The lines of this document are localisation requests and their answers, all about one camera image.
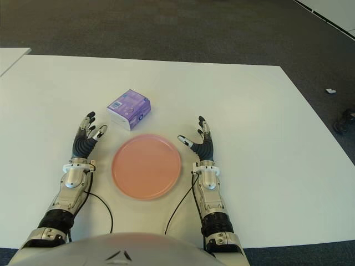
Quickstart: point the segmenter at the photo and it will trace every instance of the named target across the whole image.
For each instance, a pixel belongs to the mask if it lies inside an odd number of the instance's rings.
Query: gray carpet
[[[292,0],[1,0],[0,23],[1,47],[32,54],[280,65],[355,163],[355,126],[331,127],[355,103],[355,42]],[[252,265],[355,265],[354,241],[246,253]]]

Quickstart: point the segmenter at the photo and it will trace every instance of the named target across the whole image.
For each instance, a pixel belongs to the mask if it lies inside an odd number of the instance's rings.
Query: pink plate
[[[138,200],[158,198],[176,183],[180,175],[176,147],[158,135],[140,135],[128,140],[112,162],[112,177],[127,196]]]

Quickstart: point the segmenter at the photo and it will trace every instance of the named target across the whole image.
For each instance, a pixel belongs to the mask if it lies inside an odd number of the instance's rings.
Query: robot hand
[[[90,127],[95,121],[95,112],[87,114],[79,126],[73,143],[72,158],[88,158],[98,140],[105,134],[107,126],[103,125],[99,130],[95,126]]]
[[[98,140],[104,135],[107,126],[94,131],[90,127],[95,113],[88,114],[78,129],[73,143],[73,154],[69,164],[63,166],[64,176],[60,180],[60,190],[47,209],[38,227],[32,231],[22,248],[56,247],[64,244],[74,219],[85,204],[93,183],[94,161],[88,157]]]
[[[199,125],[202,130],[198,129],[198,133],[203,139],[202,144],[194,143],[185,136],[179,135],[177,138],[190,149],[192,149],[200,158],[200,161],[213,161],[213,142],[211,131],[206,120],[199,116]]]

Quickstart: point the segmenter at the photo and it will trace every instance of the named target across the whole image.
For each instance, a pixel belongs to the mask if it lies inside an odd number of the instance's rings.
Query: black object
[[[202,220],[201,231],[205,237],[220,232],[234,233],[229,216],[223,212],[214,212],[206,215]]]
[[[44,215],[37,228],[54,228],[67,234],[73,225],[73,214],[63,209],[51,209]]]
[[[233,225],[229,220],[229,216],[223,212],[214,212],[206,215],[202,220],[202,234],[204,238],[215,234],[233,231]],[[236,244],[217,244],[215,239],[209,240],[206,246],[208,253],[213,252],[240,252],[241,248]]]
[[[63,209],[51,209],[48,211],[37,228],[53,228],[64,234],[68,234],[74,224],[74,215]],[[65,244],[63,237],[57,234],[53,240],[31,239],[23,246],[25,248],[53,248]]]
[[[345,134],[348,132],[349,126],[355,122],[355,109],[347,109],[343,112],[340,119],[334,122],[333,128],[338,134]]]
[[[196,180],[192,183],[192,186],[189,188],[189,190],[186,192],[185,196],[182,197],[181,201],[179,202],[179,204],[177,204],[175,210],[173,211],[172,215],[170,216],[170,219],[168,221],[168,224],[166,225],[166,228],[165,228],[165,232],[164,234],[166,234],[168,232],[168,227],[169,227],[169,224],[172,220],[172,218],[174,217],[175,215],[175,212],[178,210],[178,208],[180,207],[180,205],[182,204],[182,202],[184,201],[184,199],[186,198],[186,196],[189,194],[189,192],[192,190],[192,188],[194,187],[195,183],[197,182],[199,178],[197,177]]]
[[[207,243],[206,251],[208,253],[213,253],[213,252],[240,252],[240,253],[243,254],[242,250],[237,245],[235,245],[235,244],[217,245],[215,239],[211,239]]]
[[[90,112],[87,114],[87,117],[90,118],[89,124],[95,121],[95,112]],[[89,130],[94,130],[95,126],[90,127]],[[88,139],[86,129],[78,129],[78,132],[75,136],[73,142],[73,154],[72,158],[88,158],[90,153],[95,148],[97,140],[92,137]]]
[[[203,129],[204,121],[205,119],[202,116],[199,116],[199,125],[201,126],[202,129]],[[200,129],[198,129],[197,131],[201,136],[203,135],[204,141],[201,144],[192,142],[192,146],[190,148],[194,151],[194,153],[196,153],[199,156],[200,161],[205,161],[205,160],[213,161],[213,142],[211,137],[211,131],[208,131],[208,133],[205,133]]]
[[[111,217],[111,229],[110,229],[110,234],[111,234],[112,231],[113,231],[113,216],[112,216],[112,212],[111,212],[110,207],[98,195],[96,195],[96,194],[94,194],[92,192],[86,192],[86,191],[84,191],[84,192],[90,194],[91,196],[94,196],[94,197],[98,198],[105,205],[106,209],[109,211],[109,214],[110,214],[110,217]]]
[[[64,239],[57,234],[53,240],[31,239],[26,242],[23,248],[54,248],[63,244],[65,244]]]

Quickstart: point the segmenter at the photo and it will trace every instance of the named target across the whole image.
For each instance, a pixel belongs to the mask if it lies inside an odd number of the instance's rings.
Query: small cardboard box
[[[131,130],[149,113],[150,101],[147,97],[128,90],[107,106],[107,111],[112,121]]]

